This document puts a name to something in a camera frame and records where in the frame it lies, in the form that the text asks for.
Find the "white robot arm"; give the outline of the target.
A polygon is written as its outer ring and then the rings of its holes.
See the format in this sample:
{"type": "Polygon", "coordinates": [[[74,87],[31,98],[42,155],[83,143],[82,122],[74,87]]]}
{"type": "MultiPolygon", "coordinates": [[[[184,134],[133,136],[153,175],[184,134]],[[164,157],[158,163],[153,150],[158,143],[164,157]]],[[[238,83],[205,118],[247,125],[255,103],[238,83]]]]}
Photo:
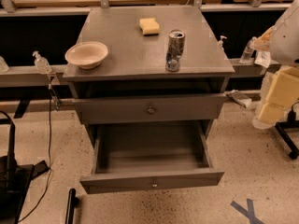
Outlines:
{"type": "Polygon", "coordinates": [[[253,42],[258,51],[268,51],[280,68],[267,73],[261,87],[252,125],[268,129],[283,119],[285,112],[299,99],[299,0],[278,18],[276,23],[253,42]]]}

